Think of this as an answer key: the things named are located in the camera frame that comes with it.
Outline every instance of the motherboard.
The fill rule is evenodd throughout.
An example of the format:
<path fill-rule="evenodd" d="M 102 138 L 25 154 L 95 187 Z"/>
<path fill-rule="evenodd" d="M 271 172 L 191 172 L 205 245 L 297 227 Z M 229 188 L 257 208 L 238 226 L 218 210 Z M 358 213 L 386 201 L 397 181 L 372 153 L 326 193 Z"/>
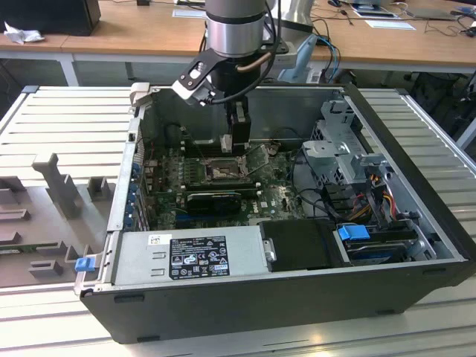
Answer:
<path fill-rule="evenodd" d="M 257 225 L 304 218 L 289 174 L 293 152 L 252 144 L 241 156 L 210 147 L 162 150 L 145 162 L 149 223 L 154 229 Z"/>

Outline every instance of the metal bracket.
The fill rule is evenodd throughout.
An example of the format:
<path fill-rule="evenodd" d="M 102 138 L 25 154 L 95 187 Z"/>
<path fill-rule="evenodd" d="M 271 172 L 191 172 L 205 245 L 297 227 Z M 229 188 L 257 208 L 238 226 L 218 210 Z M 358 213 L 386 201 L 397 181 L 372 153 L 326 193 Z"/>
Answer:
<path fill-rule="evenodd" d="M 152 94 L 152 89 L 150 87 L 150 83 L 134 83 L 131 87 L 131 92 L 129 94 L 129 98 L 131 100 L 131 107 L 137 108 L 138 106 L 142 106 L 150 101 L 152 98 L 150 95 Z"/>

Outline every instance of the warning label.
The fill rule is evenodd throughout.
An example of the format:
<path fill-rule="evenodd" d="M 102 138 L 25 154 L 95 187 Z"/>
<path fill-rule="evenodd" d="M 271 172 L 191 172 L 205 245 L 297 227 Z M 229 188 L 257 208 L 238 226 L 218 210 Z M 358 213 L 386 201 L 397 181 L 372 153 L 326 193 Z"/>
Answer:
<path fill-rule="evenodd" d="M 225 236 L 170 240 L 171 279 L 230 275 Z"/>

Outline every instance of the desk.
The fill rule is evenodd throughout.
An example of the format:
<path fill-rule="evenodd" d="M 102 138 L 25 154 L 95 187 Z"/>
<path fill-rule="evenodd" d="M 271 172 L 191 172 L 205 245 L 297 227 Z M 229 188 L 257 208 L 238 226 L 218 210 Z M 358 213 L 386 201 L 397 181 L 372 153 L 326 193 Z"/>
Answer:
<path fill-rule="evenodd" d="M 171 0 L 167 1 L 170 4 L 149 7 L 137 7 L 134 2 L 100 1 L 101 21 L 91 36 L 47 35 L 44 42 L 25 45 L 13 44 L 2 37 L 0 58 L 57 60 L 70 86 L 79 85 L 76 61 L 189 63 L 198 52 L 204 21 L 173 18 L 174 6 Z M 458 5 L 443 0 L 408 0 L 408 3 L 448 10 Z M 341 50 L 341 68 L 448 73 L 471 73 L 476 69 L 476 39 L 424 33 L 425 21 L 411 21 L 416 30 L 374 29 L 362 20 L 353 20 L 355 25 L 351 26 L 332 10 L 335 8 L 326 1 L 318 0 L 313 14 L 337 15 L 327 22 L 332 41 Z M 316 24 L 325 33 L 323 23 Z M 431 24 L 441 29 L 450 25 L 438 21 Z M 328 59 L 326 48 L 316 48 L 312 65 L 322 68 Z"/>

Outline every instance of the computer case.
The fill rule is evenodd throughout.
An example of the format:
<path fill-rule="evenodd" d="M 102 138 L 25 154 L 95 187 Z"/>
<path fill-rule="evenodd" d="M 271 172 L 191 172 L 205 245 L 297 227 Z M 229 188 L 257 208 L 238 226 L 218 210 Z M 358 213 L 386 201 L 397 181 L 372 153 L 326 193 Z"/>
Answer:
<path fill-rule="evenodd" d="M 22 30 L 89 36 L 101 16 L 98 0 L 0 1 L 0 23 Z"/>

